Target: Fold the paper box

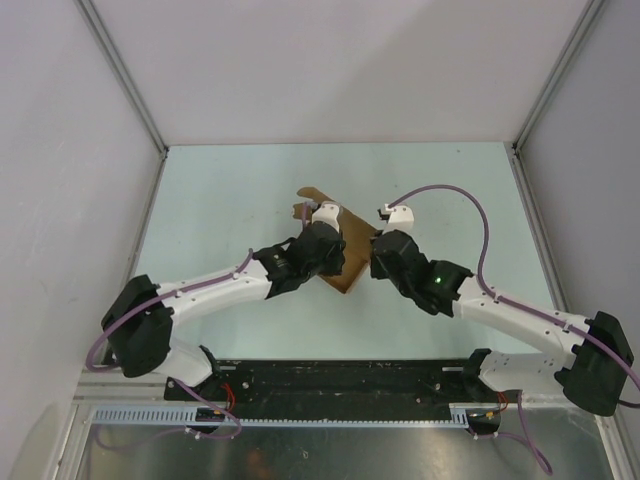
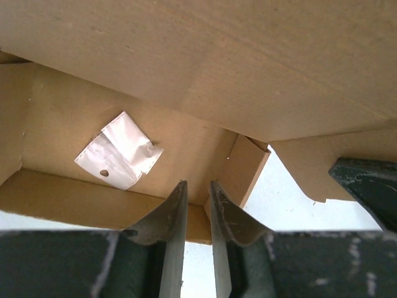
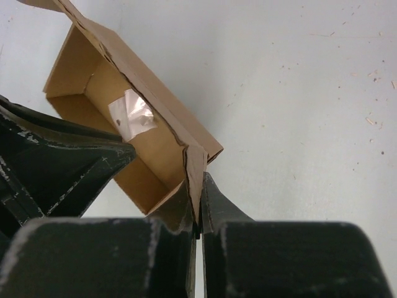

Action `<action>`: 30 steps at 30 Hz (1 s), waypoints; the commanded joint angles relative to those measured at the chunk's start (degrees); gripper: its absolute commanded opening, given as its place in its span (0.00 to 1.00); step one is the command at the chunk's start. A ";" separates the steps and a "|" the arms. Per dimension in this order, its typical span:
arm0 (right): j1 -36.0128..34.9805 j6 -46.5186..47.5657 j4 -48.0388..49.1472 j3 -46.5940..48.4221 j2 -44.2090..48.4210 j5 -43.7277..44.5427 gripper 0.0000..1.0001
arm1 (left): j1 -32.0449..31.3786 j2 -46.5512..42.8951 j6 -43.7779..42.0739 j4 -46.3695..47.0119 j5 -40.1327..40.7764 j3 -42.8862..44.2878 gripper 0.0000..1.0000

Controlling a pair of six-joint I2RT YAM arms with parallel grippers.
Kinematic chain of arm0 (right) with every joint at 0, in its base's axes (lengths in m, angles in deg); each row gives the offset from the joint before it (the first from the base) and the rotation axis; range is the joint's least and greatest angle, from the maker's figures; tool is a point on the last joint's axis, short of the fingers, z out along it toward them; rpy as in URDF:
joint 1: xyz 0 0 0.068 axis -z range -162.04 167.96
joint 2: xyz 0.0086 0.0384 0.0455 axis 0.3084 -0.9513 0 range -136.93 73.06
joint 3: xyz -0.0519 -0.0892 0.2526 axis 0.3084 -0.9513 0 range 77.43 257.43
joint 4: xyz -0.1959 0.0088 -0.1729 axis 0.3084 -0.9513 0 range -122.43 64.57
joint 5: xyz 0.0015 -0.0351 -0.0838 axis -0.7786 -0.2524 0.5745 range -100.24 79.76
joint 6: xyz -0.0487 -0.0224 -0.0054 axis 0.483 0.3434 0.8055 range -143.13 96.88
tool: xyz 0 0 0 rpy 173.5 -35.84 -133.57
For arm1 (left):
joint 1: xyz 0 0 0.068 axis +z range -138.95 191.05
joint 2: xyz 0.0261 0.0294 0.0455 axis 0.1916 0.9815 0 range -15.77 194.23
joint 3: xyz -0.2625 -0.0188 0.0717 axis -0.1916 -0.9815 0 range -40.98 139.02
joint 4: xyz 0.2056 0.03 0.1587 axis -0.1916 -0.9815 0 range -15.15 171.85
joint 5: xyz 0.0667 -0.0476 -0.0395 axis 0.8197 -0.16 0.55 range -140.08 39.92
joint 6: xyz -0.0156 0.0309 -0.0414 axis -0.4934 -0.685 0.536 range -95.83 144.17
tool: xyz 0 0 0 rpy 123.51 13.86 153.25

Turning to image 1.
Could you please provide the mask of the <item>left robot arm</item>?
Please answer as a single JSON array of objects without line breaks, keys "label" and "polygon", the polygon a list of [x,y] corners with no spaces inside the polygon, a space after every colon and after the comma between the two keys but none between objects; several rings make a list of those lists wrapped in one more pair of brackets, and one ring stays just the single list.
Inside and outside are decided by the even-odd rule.
[{"label": "left robot arm", "polygon": [[221,387],[216,360],[203,345],[180,340],[188,320],[293,292],[315,276],[338,276],[346,243],[335,221],[313,220],[297,237],[253,251],[243,262],[210,277],[155,284],[146,275],[127,282],[101,321],[102,341],[126,378],[171,377],[197,398]]}]

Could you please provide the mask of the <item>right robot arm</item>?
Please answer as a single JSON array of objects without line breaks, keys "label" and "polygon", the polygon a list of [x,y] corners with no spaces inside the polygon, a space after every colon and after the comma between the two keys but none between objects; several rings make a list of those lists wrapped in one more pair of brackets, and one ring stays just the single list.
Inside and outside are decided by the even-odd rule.
[{"label": "right robot arm", "polygon": [[634,360],[615,316],[541,311],[484,290],[469,269],[428,259],[399,230],[380,233],[371,244],[372,278],[389,280],[420,310],[476,321],[535,348],[533,354],[514,357],[491,349],[475,351],[461,376],[469,399],[484,401],[499,391],[561,392],[589,413],[615,413]]}]

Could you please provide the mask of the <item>brown cardboard box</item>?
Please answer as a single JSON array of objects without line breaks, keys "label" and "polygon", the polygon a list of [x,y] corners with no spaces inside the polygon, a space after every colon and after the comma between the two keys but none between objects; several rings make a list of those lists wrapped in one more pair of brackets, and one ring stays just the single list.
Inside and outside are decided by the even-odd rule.
[{"label": "brown cardboard box", "polygon": [[[293,205],[293,217],[303,221],[304,225],[311,222],[312,216],[323,203],[337,204],[337,201],[316,187],[301,187],[297,191],[297,196],[300,202]],[[339,276],[321,275],[321,278],[341,294],[348,294],[369,269],[370,240],[376,233],[376,229],[342,204],[340,204],[337,221],[346,242],[342,273]]]}]

